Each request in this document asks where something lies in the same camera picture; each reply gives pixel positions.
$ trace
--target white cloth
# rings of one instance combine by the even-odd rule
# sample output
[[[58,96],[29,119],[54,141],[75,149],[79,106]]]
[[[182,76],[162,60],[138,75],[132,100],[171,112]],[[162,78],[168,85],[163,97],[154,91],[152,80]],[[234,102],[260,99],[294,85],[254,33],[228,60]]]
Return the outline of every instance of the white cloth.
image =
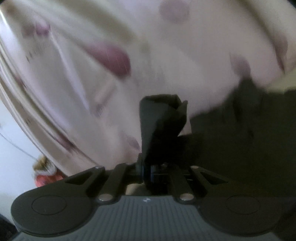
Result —
[[[135,161],[146,95],[178,94],[193,116],[242,76],[265,86],[285,67],[237,0],[6,0],[0,10],[2,85],[73,162],[68,171],[51,154],[66,173]]]

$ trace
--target white wall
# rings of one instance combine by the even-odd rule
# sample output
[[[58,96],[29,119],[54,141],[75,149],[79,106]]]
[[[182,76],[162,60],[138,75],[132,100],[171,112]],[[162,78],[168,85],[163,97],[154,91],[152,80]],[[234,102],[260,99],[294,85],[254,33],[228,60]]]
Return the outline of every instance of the white wall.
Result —
[[[38,158],[41,153],[23,133],[0,101],[0,133],[18,147]],[[32,165],[34,159],[12,146],[0,136],[0,214],[10,221],[10,207],[20,194],[35,188]]]

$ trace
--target black fabric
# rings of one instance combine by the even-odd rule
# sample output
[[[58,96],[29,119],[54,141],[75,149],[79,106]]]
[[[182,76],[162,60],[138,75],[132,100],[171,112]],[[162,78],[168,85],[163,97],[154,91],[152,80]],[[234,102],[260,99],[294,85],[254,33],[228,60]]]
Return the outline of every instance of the black fabric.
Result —
[[[146,164],[201,166],[280,198],[276,233],[296,238],[296,91],[266,93],[243,80],[219,107],[191,118],[192,134],[178,136],[187,102],[146,97],[140,104]]]
[[[267,94],[244,80],[222,106],[191,125],[203,135],[197,165],[278,197],[296,197],[296,91]]]
[[[288,0],[294,7],[296,7],[296,0]]]
[[[7,241],[16,233],[15,226],[0,216],[0,241]]]

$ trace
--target metal screw head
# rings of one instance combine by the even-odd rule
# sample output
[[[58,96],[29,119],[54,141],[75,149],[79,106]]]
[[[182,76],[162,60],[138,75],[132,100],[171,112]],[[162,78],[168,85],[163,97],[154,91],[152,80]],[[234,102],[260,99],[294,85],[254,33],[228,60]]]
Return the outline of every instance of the metal screw head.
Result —
[[[191,201],[191,200],[194,199],[194,196],[192,194],[190,194],[190,193],[183,193],[183,194],[180,195],[180,199],[182,201]]]
[[[101,194],[99,196],[99,200],[102,202],[107,202],[107,201],[111,201],[113,199],[113,196],[111,194],[105,193],[105,194]]]
[[[161,168],[162,170],[166,170],[166,169],[168,168],[168,163],[163,163],[163,164],[161,164],[161,165],[160,165],[160,168]]]

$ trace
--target cable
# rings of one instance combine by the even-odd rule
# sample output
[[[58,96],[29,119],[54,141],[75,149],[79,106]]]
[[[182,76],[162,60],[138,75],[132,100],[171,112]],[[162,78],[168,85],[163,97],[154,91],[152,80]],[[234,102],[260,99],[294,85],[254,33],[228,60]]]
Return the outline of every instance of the cable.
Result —
[[[24,151],[23,149],[19,148],[16,144],[14,144],[12,141],[8,140],[1,132],[0,132],[0,136],[2,136],[4,138],[4,140],[6,140],[8,143],[10,143],[11,145],[13,145],[15,148],[17,148],[18,150],[20,150],[21,152],[23,152],[24,154],[26,154],[27,156],[29,156],[30,158],[34,159],[35,161],[37,161],[37,159],[35,157],[33,157],[32,155],[30,155],[28,152]]]

